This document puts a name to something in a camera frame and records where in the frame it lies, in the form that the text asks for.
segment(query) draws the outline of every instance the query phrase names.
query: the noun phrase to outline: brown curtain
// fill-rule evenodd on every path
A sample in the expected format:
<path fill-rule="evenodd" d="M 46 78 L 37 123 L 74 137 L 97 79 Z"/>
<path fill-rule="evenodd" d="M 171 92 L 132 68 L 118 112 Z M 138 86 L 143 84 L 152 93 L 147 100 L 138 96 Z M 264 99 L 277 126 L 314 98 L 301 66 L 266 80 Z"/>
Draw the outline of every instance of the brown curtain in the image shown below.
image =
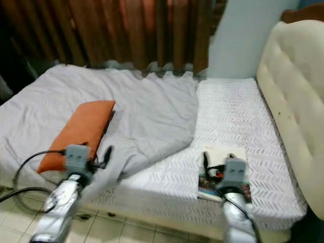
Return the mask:
<path fill-rule="evenodd" d="M 226 1 L 212 0 L 0 0 L 1 22 L 27 57 L 96 66 L 157 61 L 175 70 L 208 66 L 210 35 Z"/>

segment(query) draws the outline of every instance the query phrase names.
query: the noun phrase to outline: headboard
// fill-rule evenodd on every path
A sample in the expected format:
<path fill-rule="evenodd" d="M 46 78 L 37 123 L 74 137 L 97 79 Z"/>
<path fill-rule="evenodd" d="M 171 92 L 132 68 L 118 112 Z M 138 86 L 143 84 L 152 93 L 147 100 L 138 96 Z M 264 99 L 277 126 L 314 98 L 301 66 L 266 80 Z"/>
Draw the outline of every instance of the headboard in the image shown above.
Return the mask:
<path fill-rule="evenodd" d="M 288 23 L 272 30 L 257 80 L 299 186 L 324 219 L 324 4 L 285 12 L 282 20 Z"/>

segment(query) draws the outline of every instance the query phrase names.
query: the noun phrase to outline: white mattress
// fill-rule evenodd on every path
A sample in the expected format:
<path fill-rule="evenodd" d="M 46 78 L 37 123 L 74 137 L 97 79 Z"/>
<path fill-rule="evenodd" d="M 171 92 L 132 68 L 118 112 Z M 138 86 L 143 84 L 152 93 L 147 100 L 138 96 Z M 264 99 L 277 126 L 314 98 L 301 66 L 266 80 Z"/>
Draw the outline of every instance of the white mattress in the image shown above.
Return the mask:
<path fill-rule="evenodd" d="M 101 208 L 224 226 L 220 203 L 197 199 L 197 159 L 204 144 L 246 149 L 252 215 L 261 228 L 288 229 L 306 214 L 281 139 L 254 79 L 209 79 L 198 86 L 190 147 L 124 179 L 92 201 Z"/>

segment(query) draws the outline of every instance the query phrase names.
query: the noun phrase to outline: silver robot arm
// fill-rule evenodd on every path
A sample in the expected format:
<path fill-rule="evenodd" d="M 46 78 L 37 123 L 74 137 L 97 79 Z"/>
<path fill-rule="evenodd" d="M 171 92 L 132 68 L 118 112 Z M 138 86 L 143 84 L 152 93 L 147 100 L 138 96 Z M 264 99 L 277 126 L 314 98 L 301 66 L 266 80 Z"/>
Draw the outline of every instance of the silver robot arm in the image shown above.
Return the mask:
<path fill-rule="evenodd" d="M 224 197 L 223 212 L 228 223 L 224 241 L 257 243 L 252 221 L 241 211 L 248 211 L 246 199 L 239 189 L 244 182 L 246 163 L 242 159 L 229 157 L 225 159 L 225 165 L 224 178 L 216 188 Z"/>
<path fill-rule="evenodd" d="M 105 154 L 104 162 L 94 166 L 89 162 L 89 148 L 70 145 L 66 149 L 65 166 L 69 177 L 47 198 L 45 211 L 29 243 L 64 243 L 78 210 L 82 190 L 91 183 L 97 168 L 104 169 L 108 163 L 112 147 Z"/>

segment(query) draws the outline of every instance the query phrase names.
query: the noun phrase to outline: magazine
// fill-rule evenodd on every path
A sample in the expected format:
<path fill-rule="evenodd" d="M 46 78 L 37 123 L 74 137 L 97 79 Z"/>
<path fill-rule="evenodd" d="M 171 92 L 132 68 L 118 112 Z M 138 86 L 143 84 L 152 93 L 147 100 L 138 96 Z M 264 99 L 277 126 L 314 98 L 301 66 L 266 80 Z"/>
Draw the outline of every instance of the magazine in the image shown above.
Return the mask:
<path fill-rule="evenodd" d="M 209 167 L 223 165 L 225 158 L 229 154 L 234 154 L 236 157 L 241 158 L 246 161 L 246 153 L 244 148 L 240 147 L 229 147 L 229 146 L 215 146 L 215 145 L 205 145 L 204 152 L 207 153 Z M 204 169 L 204 156 L 200 156 L 199 161 L 199 181 L 198 181 L 198 197 L 213 201 L 222 201 L 220 195 L 214 190 L 217 183 L 214 181 L 209 181 L 205 176 Z M 248 178 L 248 169 L 246 169 L 244 184 L 241 190 L 245 194 L 247 203 L 251 203 L 251 190 Z"/>

